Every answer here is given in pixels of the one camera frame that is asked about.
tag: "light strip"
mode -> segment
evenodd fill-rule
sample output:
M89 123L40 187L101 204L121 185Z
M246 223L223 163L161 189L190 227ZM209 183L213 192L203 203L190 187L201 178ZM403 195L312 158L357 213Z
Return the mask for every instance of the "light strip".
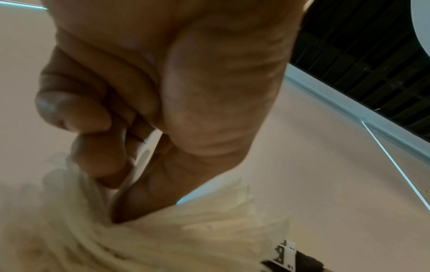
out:
M14 2L14 1L1 1L0 0L0 5L20 7L20 8L28 8L28 9L47 10L47 8L45 8L41 5L25 4L25 3Z
M373 139L376 141L376 143L379 145L379 147L384 151L384 153L387 155L387 157L390 159L390 161L394 164L394 166L397 168L397 170L400 172L400 174L403 176L403 178L406 180L406 182L409 184L409 186L412 188L414 193L418 196L418 198L423 202L424 206L430 211L430 205L426 201L426 199L422 196L420 191L415 187L415 185L412 183L412 181L408 178L408 176L405 174L405 172L400 168L400 166L397 164L397 162L391 157L390 153L385 149L385 147L381 144L381 142L376 138L376 136L373 134L373 132L369 129L369 127L366 125L364 121L361 121L363 126L367 129L367 131L370 133L370 135L373 137Z

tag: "hand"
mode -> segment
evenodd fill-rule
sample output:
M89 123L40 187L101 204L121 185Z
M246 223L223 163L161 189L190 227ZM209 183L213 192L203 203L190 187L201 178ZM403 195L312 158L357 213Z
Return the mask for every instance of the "hand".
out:
M150 165L118 222L175 204L237 166L277 96L304 0L45 0L57 46L36 105L78 132L71 156L118 187L150 133Z

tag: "vent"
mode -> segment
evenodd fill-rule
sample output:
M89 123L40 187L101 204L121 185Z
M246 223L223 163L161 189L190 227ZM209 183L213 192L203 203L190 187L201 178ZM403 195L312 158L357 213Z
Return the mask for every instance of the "vent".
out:
M430 142L430 57L410 0L315 0L291 63Z

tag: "qr code tag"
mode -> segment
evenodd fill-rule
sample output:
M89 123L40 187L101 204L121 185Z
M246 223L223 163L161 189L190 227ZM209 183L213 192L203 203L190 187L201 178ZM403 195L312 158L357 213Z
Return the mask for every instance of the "qr code tag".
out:
M276 248L276 255L272 262L283 267L291 272L296 272L296 244L294 242L284 240Z

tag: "white fabric bundle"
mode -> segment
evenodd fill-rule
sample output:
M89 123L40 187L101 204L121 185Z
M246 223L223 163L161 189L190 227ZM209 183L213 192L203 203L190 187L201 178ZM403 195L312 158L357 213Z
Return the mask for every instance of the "white fabric bundle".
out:
M260 218L240 182L115 225L104 190L70 162L0 197L2 272L260 272L288 228Z

